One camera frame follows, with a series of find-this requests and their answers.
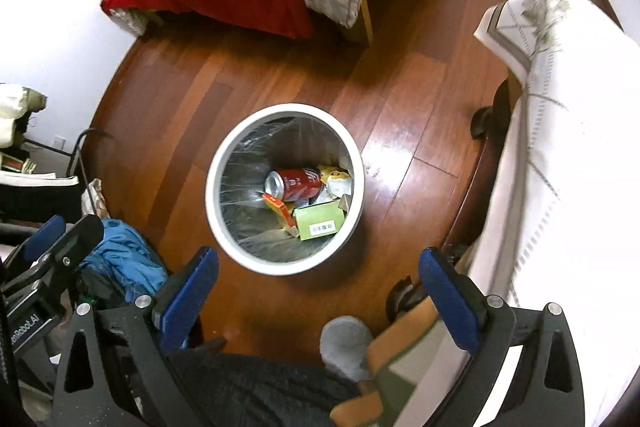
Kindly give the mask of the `yellow red snack bag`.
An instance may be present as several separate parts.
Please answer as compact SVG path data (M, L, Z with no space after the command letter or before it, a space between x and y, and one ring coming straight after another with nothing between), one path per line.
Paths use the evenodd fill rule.
M282 228L292 229L296 227L296 221L282 200L268 193L262 193L262 201L266 207L276 216Z

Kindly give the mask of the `red soda can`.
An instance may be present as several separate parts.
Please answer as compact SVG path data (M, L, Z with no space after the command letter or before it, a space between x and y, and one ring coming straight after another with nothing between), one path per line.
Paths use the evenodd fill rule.
M272 170L264 182L264 192L282 202L312 199L321 189L320 173L314 168Z

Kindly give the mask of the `dark wooden table frame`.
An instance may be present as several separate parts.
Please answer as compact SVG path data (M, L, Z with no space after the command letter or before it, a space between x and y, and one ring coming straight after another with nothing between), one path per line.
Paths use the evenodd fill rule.
M487 220L513 107L521 93L520 83L509 74L497 89L491 106L482 107L473 115L471 136L481 143L471 180L442 245L424 248L435 251L438 259L447 261L448 265L464 273L471 270L475 256L472 247L479 241ZM428 297L420 275L417 277L413 280L411 275L407 275L388 294L385 303L388 323L393 324Z

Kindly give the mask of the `white round trash bin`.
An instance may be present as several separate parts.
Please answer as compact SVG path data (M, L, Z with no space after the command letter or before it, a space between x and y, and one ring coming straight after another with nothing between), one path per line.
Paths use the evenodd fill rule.
M324 110L273 105L227 135L208 170L215 239L250 271L285 277L342 249L363 210L366 176L352 135Z

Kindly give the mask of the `black trousers leg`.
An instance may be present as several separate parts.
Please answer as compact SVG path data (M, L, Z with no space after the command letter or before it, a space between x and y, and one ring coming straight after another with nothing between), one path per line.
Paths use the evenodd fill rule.
M171 352L168 361L215 426L332 426L334 407L360 396L356 384L321 367L203 346Z

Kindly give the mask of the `white checked tablecloth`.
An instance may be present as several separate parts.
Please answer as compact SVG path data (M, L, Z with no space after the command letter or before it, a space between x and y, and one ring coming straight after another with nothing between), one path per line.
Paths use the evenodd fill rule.
M639 47L590 0L506 0L475 37L515 104L470 274L513 306L559 303L602 426L639 368Z

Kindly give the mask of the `green white carton box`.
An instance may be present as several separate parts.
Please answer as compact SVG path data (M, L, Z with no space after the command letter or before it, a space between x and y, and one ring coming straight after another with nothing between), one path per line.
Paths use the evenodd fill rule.
M331 202L296 209L294 220L299 239L309 241L340 231L345 221L345 211L340 207L340 202L334 199Z

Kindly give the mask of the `yellow snack wrapper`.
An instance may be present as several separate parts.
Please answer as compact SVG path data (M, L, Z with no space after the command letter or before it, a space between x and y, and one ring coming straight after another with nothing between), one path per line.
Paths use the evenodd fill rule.
M319 165L318 170L320 179L332 198L342 198L343 196L352 196L354 181L347 171L336 167Z

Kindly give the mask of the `blue jacket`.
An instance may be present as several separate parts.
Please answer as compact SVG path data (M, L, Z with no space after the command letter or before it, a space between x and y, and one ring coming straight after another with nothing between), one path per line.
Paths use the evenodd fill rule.
M142 295L154 296L168 272L144 237L122 220L103 219L103 239L80 264L79 273L105 283L115 308Z

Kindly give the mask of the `cream coat hanging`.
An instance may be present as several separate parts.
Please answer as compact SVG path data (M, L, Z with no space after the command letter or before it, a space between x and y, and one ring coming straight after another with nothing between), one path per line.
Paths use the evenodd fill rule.
M8 148L24 142L29 115L38 113L47 105L47 97L18 84L2 83L0 95L0 146Z

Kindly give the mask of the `grey slipper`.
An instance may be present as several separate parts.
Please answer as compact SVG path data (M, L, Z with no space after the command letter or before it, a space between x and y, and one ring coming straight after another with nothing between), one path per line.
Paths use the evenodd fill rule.
M335 317L323 326L320 334L322 362L329 371L353 383L370 381L367 351L372 341L369 327L358 317Z

